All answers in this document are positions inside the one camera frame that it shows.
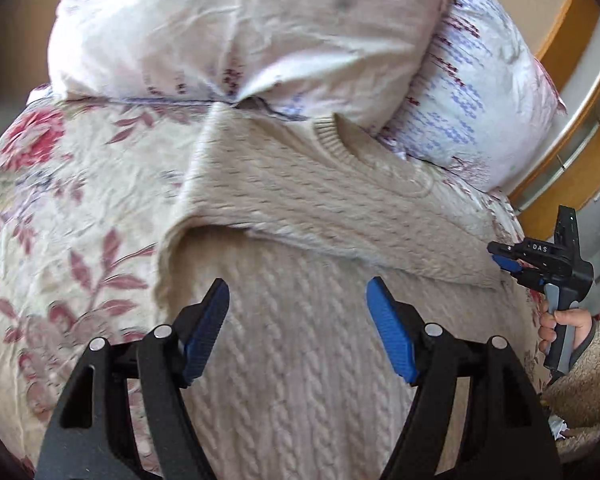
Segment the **right fleece sleeve forearm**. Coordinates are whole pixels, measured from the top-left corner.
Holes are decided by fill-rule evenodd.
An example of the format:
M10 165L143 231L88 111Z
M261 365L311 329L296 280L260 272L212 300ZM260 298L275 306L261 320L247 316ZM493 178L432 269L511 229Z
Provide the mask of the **right fleece sleeve forearm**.
M570 372L548 386L542 399L567 425L556 448L560 459L585 456L600 440L600 323L593 320L588 338L573 349Z

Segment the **person's right hand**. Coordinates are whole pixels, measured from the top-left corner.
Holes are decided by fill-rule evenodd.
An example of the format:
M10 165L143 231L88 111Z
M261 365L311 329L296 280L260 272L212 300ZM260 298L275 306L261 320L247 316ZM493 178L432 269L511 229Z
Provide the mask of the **person's right hand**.
M545 311L540 316L540 350L547 354L550 346L557 339L557 327L566 326L574 329L573 349L577 349L585 342L593 327L592 316L587 310L569 309L556 310L553 313Z

